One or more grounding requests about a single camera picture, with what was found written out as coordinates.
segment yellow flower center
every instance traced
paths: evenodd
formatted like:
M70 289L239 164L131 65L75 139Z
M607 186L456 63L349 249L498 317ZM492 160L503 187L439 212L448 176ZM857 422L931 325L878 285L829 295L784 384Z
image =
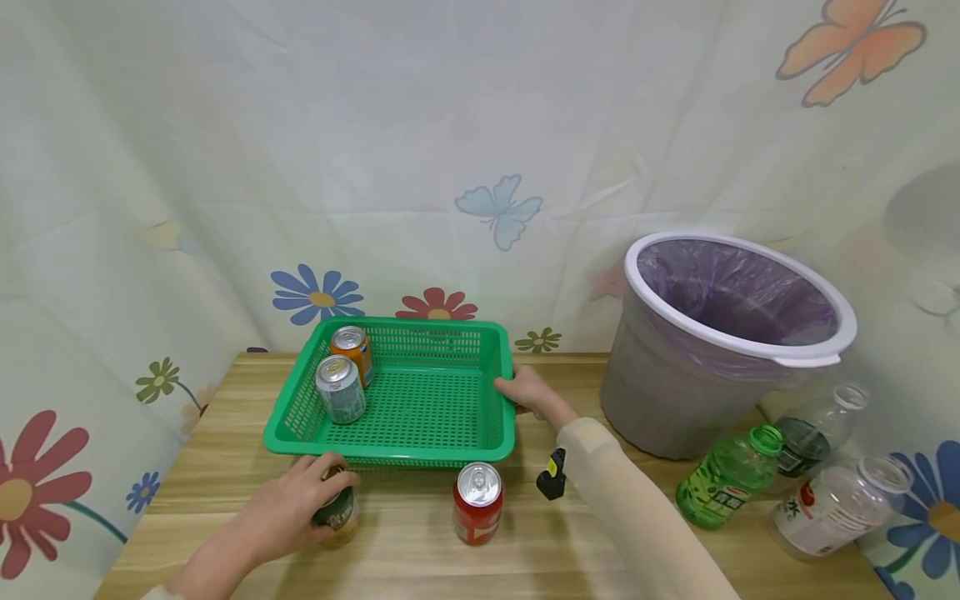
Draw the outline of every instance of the yellow flower center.
M30 506L34 487L23 479L11 479L0 484L0 521L16 521Z
M323 292L314 292L309 298L311 304L320 306L321 308L333 308L337 305L337 301L334 300L332 296L324 294Z
M960 543L960 508L949 502L937 502L926 517L930 527L953 543Z

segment can lid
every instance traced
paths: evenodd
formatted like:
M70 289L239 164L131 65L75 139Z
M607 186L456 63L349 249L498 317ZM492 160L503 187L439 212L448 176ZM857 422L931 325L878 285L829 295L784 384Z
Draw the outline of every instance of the can lid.
M773 425L761 425L750 430L750 446L766 456L777 456L783 450L783 434Z
M340 327L333 332L333 345L341 350L352 350L363 344L363 329L356 325Z
M353 361L346 356L341 356L340 354L327 356L324 360L320 361L320 366L317 367L317 379L326 381L327 383L343 381L350 375L350 368L352 366Z
M892 456L865 456L856 469L867 482L889 493L907 493L913 485L910 469Z
M833 399L847 410L858 411L870 403L870 392L859 383L848 381L833 388Z
M487 463L470 463L457 475L457 491L470 506L490 506L500 496L500 473Z

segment orange can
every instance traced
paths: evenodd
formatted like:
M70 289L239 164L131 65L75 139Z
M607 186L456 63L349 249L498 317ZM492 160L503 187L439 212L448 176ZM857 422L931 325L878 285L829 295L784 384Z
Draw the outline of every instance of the orange can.
M330 340L330 353L342 354L353 361L360 372L363 387L373 381L373 358L370 354L370 341L363 329L356 325L340 327L333 332Z

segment blue butterfly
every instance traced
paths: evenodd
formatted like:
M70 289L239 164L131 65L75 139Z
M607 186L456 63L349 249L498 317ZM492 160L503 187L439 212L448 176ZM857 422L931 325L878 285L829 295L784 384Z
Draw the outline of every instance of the blue butterfly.
M520 186L520 175L503 176L500 183L493 187L493 193L486 185L474 187L453 201L457 208L476 217L486 217L484 223L490 223L493 229L493 242L506 252L520 239L527 221L540 212L543 198L534 196L521 203L514 203L514 192Z

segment green plastic bottle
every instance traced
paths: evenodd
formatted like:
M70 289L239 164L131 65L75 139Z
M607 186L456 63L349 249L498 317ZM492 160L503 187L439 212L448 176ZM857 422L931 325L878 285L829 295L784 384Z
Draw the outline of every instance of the green plastic bottle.
M781 450L783 436L771 425L721 440L677 487L681 514L698 527L717 529L773 483Z

